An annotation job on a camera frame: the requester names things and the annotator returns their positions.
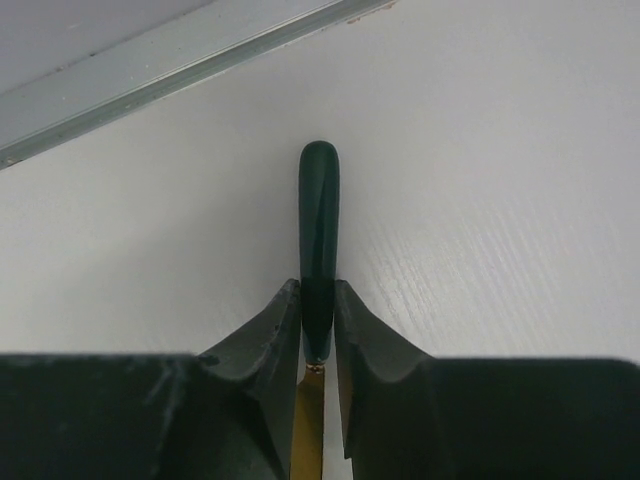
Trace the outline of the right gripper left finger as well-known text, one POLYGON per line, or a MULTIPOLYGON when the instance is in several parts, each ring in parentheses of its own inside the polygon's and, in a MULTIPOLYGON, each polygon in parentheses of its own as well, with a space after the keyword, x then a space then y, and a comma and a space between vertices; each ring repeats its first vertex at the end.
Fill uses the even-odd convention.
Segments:
POLYGON ((192 354, 5 354, 5 479, 285 479, 299 284, 192 354))

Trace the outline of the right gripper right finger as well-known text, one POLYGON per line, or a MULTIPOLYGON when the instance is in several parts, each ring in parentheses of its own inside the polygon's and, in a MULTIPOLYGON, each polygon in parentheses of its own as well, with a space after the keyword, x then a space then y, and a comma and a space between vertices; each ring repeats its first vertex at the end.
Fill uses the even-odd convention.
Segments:
POLYGON ((357 479, 635 479, 639 368, 436 358, 335 287, 344 454, 357 479))

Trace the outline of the aluminium frame edge strip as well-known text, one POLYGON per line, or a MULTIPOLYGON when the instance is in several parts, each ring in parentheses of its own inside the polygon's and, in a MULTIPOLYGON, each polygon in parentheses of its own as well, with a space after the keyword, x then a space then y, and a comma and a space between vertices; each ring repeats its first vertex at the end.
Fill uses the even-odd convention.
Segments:
POLYGON ((156 100, 383 1, 214 1, 1 96, 1 166, 82 136, 156 100))

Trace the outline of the gold knife green handle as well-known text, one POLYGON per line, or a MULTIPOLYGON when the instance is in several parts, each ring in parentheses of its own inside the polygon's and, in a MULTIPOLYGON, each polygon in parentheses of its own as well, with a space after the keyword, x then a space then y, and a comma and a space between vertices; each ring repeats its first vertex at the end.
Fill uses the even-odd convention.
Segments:
POLYGON ((340 167, 327 141, 304 147, 299 161, 300 307, 304 375, 296 388, 290 477, 323 476, 326 361, 331 348, 337 271, 340 167))

